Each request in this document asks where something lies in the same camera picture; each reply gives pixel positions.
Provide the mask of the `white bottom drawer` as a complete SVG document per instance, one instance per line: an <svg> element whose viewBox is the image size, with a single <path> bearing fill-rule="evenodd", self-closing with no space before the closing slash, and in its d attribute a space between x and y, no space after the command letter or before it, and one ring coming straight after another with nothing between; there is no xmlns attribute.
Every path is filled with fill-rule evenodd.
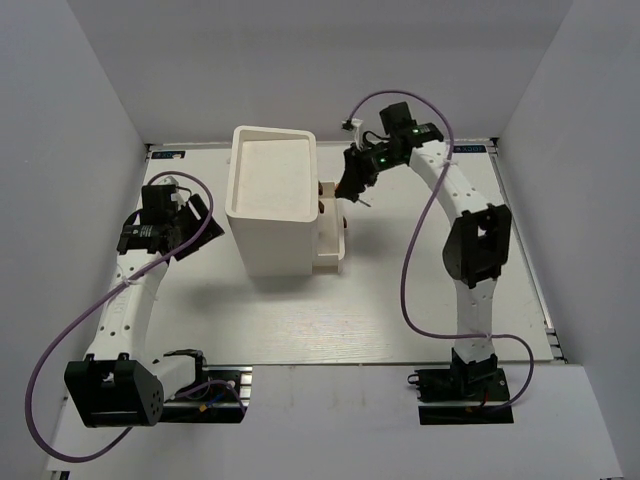
<svg viewBox="0 0 640 480"><path fill-rule="evenodd" d="M334 182L319 183L318 241L313 261L313 273L342 271L345 258L346 219L340 200L335 197Z"/></svg>

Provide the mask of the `white drawer cabinet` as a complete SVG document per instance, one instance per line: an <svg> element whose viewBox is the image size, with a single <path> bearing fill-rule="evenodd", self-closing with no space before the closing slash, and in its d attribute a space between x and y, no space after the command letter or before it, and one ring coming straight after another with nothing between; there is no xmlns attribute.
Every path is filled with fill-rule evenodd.
<svg viewBox="0 0 640 480"><path fill-rule="evenodd" d="M319 217L314 134L236 127L225 213L248 275L310 275Z"/></svg>

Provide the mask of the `green orange stubby screwdriver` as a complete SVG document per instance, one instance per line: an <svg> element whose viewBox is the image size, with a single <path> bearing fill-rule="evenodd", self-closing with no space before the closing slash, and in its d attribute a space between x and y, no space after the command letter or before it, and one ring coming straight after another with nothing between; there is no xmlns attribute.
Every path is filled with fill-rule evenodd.
<svg viewBox="0 0 640 480"><path fill-rule="evenodd" d="M335 188L335 198L348 200L354 204L360 203L368 208L371 204L361 199L361 194L366 190L366 187L359 183L348 183L346 181L340 181Z"/></svg>

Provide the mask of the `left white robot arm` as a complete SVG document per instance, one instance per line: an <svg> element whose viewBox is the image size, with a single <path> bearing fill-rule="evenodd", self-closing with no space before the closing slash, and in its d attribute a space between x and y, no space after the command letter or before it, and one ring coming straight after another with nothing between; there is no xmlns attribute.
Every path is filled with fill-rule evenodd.
<svg viewBox="0 0 640 480"><path fill-rule="evenodd" d="M141 201L125 221L116 247L118 292L105 302L84 359L69 362L64 373L87 427L153 426L176 394L199 399L211 387L201 351L152 356L145 345L157 291L170 264L224 231L203 199L172 176L143 186Z"/></svg>

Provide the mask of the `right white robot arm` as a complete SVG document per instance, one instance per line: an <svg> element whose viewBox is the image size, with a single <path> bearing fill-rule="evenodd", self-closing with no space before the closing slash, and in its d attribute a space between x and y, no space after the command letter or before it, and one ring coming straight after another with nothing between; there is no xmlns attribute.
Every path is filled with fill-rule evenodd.
<svg viewBox="0 0 640 480"><path fill-rule="evenodd" d="M361 139L345 150L335 195L357 202L382 172L401 165L428 185L428 202L439 204L450 224L442 258L457 295L451 384L459 396L475 398L497 370L492 302L508 259L511 212L478 192L455 163L454 144L446 142L434 124L418 123L407 103L392 104L379 116L383 136L376 143Z"/></svg>

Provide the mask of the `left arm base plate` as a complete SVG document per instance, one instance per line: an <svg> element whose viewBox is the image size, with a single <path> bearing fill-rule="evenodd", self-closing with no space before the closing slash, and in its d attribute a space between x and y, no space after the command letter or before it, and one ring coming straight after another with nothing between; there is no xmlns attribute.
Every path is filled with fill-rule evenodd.
<svg viewBox="0 0 640 480"><path fill-rule="evenodd" d="M195 393L164 404L160 423L171 424L240 424L248 409L252 390L253 368L204 368L205 387Z"/></svg>

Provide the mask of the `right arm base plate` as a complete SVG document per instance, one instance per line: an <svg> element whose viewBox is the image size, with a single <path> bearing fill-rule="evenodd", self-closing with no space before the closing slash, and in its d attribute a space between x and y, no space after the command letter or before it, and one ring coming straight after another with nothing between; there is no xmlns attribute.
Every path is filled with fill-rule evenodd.
<svg viewBox="0 0 640 480"><path fill-rule="evenodd" d="M447 368L415 370L407 383L417 390L419 422L422 426L507 425L514 423L504 370L471 394L454 388Z"/></svg>

